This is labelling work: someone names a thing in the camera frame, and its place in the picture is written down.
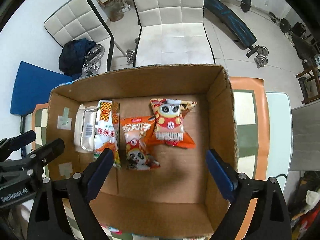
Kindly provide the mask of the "brown cardboard box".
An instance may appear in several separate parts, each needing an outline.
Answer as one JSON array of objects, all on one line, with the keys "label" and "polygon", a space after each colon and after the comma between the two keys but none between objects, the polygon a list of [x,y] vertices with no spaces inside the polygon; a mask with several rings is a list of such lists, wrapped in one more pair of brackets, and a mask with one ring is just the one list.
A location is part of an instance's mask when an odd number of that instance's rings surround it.
[{"label": "brown cardboard box", "polygon": [[213,233],[228,204],[209,174],[206,153],[236,166],[234,98],[222,66],[145,66],[96,75],[52,90],[47,140],[63,154],[53,180],[82,172],[102,150],[108,169],[90,207],[97,220],[141,236]]}]

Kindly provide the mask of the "black blue workout bench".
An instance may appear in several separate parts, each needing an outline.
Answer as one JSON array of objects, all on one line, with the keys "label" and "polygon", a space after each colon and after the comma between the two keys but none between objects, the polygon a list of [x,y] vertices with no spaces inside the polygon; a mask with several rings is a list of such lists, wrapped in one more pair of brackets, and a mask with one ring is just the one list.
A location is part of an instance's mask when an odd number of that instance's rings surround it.
[{"label": "black blue workout bench", "polygon": [[219,0],[204,0],[204,7],[212,12],[238,38],[239,42],[256,52],[253,44],[257,41],[249,27],[229,7]]}]

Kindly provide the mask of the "white wrapped snack pack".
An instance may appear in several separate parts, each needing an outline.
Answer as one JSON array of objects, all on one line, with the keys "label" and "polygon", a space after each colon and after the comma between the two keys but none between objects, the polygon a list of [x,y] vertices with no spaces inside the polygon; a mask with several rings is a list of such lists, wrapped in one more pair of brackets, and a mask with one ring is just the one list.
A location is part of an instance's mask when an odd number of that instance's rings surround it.
[{"label": "white wrapped snack pack", "polygon": [[76,113],[73,141],[77,152],[94,152],[97,111],[97,106],[85,107],[84,105],[81,105]]}]

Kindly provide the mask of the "checkered orange-edged table mat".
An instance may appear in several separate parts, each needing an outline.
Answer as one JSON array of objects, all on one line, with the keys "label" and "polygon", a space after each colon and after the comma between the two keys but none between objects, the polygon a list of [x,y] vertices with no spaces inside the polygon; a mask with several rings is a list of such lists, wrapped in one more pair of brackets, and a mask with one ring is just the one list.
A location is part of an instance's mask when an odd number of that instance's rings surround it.
[{"label": "checkered orange-edged table mat", "polygon": [[76,151],[72,127],[61,129],[65,109],[75,123],[80,105],[119,103],[121,118],[149,116],[150,100],[195,101],[184,120],[195,148],[164,144],[153,149],[160,167],[113,167],[90,206],[101,225],[124,233],[169,239],[211,235],[228,209],[205,162],[215,149],[230,165],[265,179],[270,150],[268,104],[262,79],[228,77],[217,66],[132,68],[74,81],[51,91],[46,139],[61,138],[65,151],[48,165],[53,180],[83,171],[93,156]]}]

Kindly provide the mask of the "blue floor mat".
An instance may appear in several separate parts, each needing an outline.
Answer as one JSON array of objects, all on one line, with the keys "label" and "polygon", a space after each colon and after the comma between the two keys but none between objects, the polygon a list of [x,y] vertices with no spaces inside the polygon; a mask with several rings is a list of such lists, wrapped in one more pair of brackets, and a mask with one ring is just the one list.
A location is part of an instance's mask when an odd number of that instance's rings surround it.
[{"label": "blue floor mat", "polygon": [[71,82],[72,78],[22,61],[19,65],[11,98],[10,113],[27,115],[38,104],[49,101],[52,89]]}]

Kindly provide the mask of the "chrome weight plates on chair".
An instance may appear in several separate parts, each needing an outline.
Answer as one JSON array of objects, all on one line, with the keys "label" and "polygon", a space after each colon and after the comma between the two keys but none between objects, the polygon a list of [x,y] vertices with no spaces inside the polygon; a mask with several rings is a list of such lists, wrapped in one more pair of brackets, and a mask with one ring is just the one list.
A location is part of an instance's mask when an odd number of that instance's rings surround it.
[{"label": "chrome weight plates on chair", "polygon": [[89,50],[88,54],[85,56],[85,61],[82,66],[81,79],[99,74],[101,59],[104,53],[105,48],[100,44],[96,44]]}]

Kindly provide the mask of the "grey cushion right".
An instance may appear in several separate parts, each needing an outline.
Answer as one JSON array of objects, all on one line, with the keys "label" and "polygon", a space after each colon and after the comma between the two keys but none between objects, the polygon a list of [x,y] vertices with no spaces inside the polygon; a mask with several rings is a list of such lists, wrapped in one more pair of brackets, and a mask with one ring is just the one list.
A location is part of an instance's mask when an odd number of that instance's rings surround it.
[{"label": "grey cushion right", "polygon": [[319,101],[292,110],[291,171],[318,171],[320,167]]}]

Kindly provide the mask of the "white quilted chair left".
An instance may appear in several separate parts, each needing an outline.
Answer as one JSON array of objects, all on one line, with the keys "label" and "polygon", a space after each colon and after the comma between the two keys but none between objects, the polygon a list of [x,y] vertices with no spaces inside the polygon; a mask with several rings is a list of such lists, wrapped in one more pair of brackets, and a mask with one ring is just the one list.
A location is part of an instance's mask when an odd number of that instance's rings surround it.
[{"label": "white quilted chair left", "polygon": [[69,0],[45,20],[44,28],[61,47],[81,38],[102,45],[99,73],[111,70],[114,36],[92,0]]}]

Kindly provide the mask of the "dark blue cloth bundle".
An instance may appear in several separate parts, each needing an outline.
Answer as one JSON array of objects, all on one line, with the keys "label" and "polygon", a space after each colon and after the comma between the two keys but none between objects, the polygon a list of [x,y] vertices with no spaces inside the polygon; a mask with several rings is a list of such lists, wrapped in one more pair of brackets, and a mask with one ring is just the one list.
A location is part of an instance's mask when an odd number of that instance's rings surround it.
[{"label": "dark blue cloth bundle", "polygon": [[94,41],[87,38],[67,42],[59,56],[59,70],[70,77],[79,76],[85,56],[95,45]]}]

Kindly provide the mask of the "white quilted chair centre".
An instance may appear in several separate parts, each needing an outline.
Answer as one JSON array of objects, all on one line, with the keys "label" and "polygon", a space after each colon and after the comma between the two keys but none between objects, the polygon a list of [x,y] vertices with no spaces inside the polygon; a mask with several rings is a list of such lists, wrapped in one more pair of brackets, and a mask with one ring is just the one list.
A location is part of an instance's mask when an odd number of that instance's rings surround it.
[{"label": "white quilted chair centre", "polygon": [[133,0],[140,33],[134,66],[214,64],[204,0]]}]

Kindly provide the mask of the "orange panda snack bag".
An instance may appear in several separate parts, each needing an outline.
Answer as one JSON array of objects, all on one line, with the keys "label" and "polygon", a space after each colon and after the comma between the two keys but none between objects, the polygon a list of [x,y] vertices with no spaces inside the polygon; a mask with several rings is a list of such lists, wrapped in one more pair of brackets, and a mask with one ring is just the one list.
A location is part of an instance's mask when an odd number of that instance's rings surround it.
[{"label": "orange panda snack bag", "polygon": [[120,120],[126,142],[127,169],[146,171],[159,168],[160,163],[151,154],[149,140],[155,127],[154,116],[139,116]]}]

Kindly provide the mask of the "chrome dumbbell pair right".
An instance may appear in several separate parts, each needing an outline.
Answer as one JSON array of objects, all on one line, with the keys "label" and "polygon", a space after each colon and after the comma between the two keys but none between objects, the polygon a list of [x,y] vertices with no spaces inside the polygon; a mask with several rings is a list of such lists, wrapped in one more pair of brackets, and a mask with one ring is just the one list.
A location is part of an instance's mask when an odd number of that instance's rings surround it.
[{"label": "chrome dumbbell pair right", "polygon": [[258,68],[264,67],[268,64],[267,56],[269,55],[269,51],[265,46],[250,46],[246,56],[251,57],[254,53],[257,53],[254,61]]}]

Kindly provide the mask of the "black barbell plate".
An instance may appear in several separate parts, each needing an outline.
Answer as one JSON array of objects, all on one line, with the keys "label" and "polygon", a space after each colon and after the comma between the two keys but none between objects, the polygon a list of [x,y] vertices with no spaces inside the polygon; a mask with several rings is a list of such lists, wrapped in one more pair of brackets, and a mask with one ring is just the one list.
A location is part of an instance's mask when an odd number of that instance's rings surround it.
[{"label": "black barbell plate", "polygon": [[243,12],[247,13],[250,11],[252,2],[251,0],[236,0],[237,2],[240,3],[240,8],[242,9]]}]

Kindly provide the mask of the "white quilted chair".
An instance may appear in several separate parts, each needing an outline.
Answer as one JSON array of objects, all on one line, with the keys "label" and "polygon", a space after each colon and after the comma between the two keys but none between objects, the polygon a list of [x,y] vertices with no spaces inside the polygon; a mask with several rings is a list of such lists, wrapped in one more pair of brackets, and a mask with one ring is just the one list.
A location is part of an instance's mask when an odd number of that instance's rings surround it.
[{"label": "white quilted chair", "polygon": [[81,38],[102,45],[99,73],[111,70],[114,36],[92,0],[69,0],[45,20],[44,28],[61,47]]},{"label": "white quilted chair", "polygon": [[204,0],[133,0],[140,33],[134,66],[214,64]]}]

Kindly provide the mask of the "white orange spicy snack bag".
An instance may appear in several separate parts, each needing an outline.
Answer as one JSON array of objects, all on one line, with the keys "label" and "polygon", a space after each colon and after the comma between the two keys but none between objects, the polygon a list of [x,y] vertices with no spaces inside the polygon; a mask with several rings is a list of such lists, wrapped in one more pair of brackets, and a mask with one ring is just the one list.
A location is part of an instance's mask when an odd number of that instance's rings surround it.
[{"label": "white orange spicy snack bag", "polygon": [[97,159],[104,149],[113,152],[114,167],[121,168],[119,156],[119,103],[114,100],[100,100],[95,122],[94,158]]}]

